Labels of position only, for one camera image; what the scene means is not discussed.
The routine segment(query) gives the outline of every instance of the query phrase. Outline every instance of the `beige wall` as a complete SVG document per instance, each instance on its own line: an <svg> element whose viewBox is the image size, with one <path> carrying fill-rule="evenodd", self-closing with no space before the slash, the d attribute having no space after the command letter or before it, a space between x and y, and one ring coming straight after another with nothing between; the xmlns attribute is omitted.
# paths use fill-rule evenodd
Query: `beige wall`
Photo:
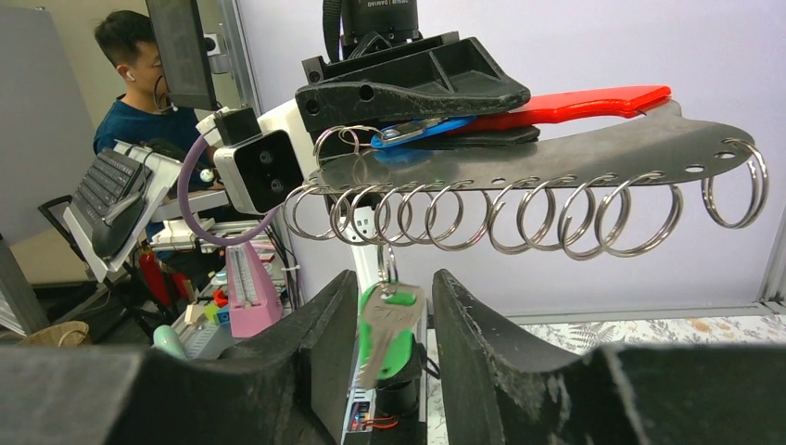
<svg viewBox="0 0 786 445"><path fill-rule="evenodd" d="M199 0L199 13L205 32L219 31L216 0ZM52 14L66 50L84 103L94 126L104 119L109 106L124 93L124 83L95 44L93 28L110 12L131 9L147 13L145 0L0 0L3 6L43 6ZM229 74L213 76L216 96L228 107L239 107L235 81Z"/></svg>

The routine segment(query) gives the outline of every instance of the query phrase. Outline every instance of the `key ring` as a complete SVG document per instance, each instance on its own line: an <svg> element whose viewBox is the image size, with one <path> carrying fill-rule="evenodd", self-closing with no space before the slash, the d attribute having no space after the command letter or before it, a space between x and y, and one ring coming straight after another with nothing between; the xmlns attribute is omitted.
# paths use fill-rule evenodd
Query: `key ring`
<svg viewBox="0 0 786 445"><path fill-rule="evenodd" d="M385 247L387 247L387 261L385 261ZM376 267L379 272L379 281L393 284L399 281L399 268L396 266L396 256L393 247L389 244L377 245Z"/></svg>

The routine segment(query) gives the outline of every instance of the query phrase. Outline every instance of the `wicker basket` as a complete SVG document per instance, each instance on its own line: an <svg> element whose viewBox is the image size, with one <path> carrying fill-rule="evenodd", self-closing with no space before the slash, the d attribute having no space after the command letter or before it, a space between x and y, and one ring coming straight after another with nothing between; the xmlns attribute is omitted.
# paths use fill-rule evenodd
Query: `wicker basket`
<svg viewBox="0 0 786 445"><path fill-rule="evenodd" d="M17 346L48 346L55 348L89 345L90 326L85 322L66 322L42 329L23 338Z"/></svg>

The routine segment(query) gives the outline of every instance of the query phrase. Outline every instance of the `blue block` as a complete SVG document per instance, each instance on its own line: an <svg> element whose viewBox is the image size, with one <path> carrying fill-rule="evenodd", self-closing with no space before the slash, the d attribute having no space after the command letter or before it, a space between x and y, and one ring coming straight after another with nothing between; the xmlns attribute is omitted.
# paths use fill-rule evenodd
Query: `blue block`
<svg viewBox="0 0 786 445"><path fill-rule="evenodd" d="M219 325L227 326L229 325L229 305L222 307L216 312L216 317L219 319Z"/></svg>

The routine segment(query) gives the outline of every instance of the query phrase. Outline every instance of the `blue t-shirt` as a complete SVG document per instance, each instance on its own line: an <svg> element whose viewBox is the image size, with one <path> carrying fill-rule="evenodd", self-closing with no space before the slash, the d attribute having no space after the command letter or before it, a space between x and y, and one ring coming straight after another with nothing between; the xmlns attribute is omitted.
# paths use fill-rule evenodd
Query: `blue t-shirt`
<svg viewBox="0 0 786 445"><path fill-rule="evenodd" d="M107 116L95 131L93 151L96 154L104 148L114 148L115 140L141 145L154 139L164 139L187 152L199 137L197 115L193 109L178 108L177 111L168 114L150 114L122 102L122 98L123 96L118 97L118 100L112 104ZM200 160L204 163L209 162L205 154ZM197 172L192 173L189 190L203 190L208 186L209 184L199 179ZM145 229L147 239L149 240L163 228L163 222L148 224ZM158 257L165 260L170 255L170 252L159 252Z"/></svg>

